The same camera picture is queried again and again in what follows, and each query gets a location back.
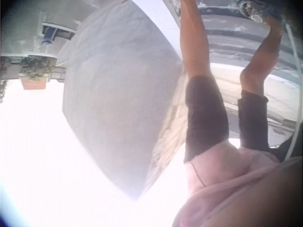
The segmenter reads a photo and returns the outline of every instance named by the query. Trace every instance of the person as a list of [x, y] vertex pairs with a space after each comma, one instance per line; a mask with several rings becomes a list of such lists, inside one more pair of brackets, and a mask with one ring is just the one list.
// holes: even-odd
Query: person
[[[262, 187], [263, 180], [275, 173], [280, 164], [268, 145], [268, 99], [264, 96], [264, 81], [278, 61], [284, 29], [273, 16], [267, 17], [266, 24], [270, 26], [267, 38], [240, 75], [242, 92], [238, 107], [241, 147], [236, 149], [228, 141], [227, 113], [210, 69], [207, 34], [196, 1], [181, 0], [180, 45], [189, 77], [186, 90], [188, 130], [184, 159], [189, 198], [176, 216], [173, 227], [266, 226], [259, 225], [260, 220], [256, 216], [262, 207], [258, 210], [249, 209], [256, 208], [252, 204], [258, 198], [268, 197], [269, 194], [274, 196], [274, 193], [263, 190], [262, 194], [259, 189], [258, 196], [254, 196], [255, 193], [244, 196]], [[291, 165], [287, 164], [287, 168], [294, 166], [294, 163], [296, 168], [300, 168], [297, 159], [292, 160]], [[287, 180], [281, 183], [283, 177], [273, 176], [270, 179], [267, 178], [263, 184], [280, 185], [279, 189], [284, 185], [293, 186], [291, 183], [285, 184]], [[244, 202], [236, 205], [240, 198], [244, 198]], [[262, 202], [263, 207], [266, 207], [266, 201]], [[231, 205], [236, 207], [230, 208], [224, 216], [222, 212]], [[251, 225], [247, 221], [239, 221], [241, 217], [246, 217], [245, 212], [253, 218], [249, 222]], [[221, 214], [220, 223], [213, 221], [218, 214]], [[223, 224], [226, 220], [229, 220], [229, 224]]]

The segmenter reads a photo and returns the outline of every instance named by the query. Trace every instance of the dark shorts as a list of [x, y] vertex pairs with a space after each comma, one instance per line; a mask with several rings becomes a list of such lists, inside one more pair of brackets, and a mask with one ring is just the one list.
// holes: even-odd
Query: dark shorts
[[[239, 107], [241, 146], [269, 151], [266, 97], [242, 91]], [[229, 138], [220, 90], [212, 77], [194, 77], [187, 86], [188, 130], [184, 162]]]

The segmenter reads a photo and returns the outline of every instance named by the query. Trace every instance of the leg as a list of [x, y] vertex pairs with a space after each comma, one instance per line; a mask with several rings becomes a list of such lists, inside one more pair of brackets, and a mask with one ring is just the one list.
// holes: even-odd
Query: leg
[[229, 137], [227, 114], [210, 71], [206, 30], [195, 0], [182, 0], [180, 42], [190, 79], [186, 91], [187, 162]]
[[240, 75], [242, 98], [238, 101], [241, 146], [264, 151], [269, 150], [264, 81], [278, 61], [283, 34], [281, 24], [273, 17], [267, 23], [268, 37]]

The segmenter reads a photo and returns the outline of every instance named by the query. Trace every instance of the pink top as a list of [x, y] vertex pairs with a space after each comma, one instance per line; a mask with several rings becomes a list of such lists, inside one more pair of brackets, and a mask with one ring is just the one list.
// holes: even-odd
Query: pink top
[[279, 165], [265, 151], [235, 148], [223, 141], [185, 163], [189, 199], [174, 227], [200, 227]]

